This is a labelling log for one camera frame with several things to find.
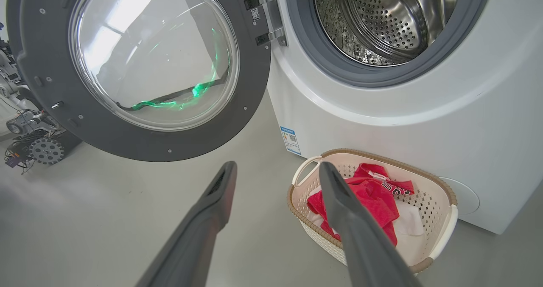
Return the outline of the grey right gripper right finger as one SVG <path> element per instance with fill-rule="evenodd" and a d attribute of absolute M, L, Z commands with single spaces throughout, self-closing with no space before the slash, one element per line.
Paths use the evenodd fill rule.
<path fill-rule="evenodd" d="M 341 236 L 352 286 L 420 287 L 420 281 L 335 166 L 321 163 L 319 178 L 327 220 Z"/>

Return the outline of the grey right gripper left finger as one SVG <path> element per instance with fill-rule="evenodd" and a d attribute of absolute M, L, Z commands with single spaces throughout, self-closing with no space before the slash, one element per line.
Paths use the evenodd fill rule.
<path fill-rule="evenodd" d="M 137 287 L 205 287 L 216 237 L 227 225 L 237 164 L 227 161 L 136 283 Z"/>

